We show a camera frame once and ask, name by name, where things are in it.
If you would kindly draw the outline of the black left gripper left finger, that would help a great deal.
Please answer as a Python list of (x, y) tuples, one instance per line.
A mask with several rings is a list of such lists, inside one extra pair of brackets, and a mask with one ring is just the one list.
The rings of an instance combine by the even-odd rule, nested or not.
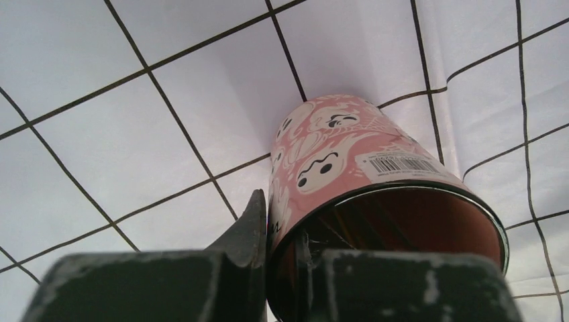
[(203, 250), (71, 254), (49, 269), (24, 321), (265, 321), (266, 199)]

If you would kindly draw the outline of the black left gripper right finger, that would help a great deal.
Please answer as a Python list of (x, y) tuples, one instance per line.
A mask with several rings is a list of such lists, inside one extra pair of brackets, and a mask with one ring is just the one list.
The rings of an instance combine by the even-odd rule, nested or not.
[(520, 321), (501, 270), (472, 254), (295, 244), (298, 321)]

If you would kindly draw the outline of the pink patterned mug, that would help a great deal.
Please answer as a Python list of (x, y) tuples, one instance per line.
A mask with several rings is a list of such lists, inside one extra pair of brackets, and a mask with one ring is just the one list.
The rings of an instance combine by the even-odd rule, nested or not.
[(268, 304), (296, 321), (301, 240), (326, 248), (466, 253), (503, 272), (510, 247), (497, 214), (378, 107), (353, 95), (304, 102), (270, 154)]

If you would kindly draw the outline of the white checked tablecloth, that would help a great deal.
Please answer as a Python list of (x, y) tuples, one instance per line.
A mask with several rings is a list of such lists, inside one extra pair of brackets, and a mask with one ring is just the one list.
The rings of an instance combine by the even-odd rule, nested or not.
[(210, 244), (336, 93), (497, 212), (526, 321), (568, 320), (567, 1), (2, 1), (1, 320), (67, 254)]

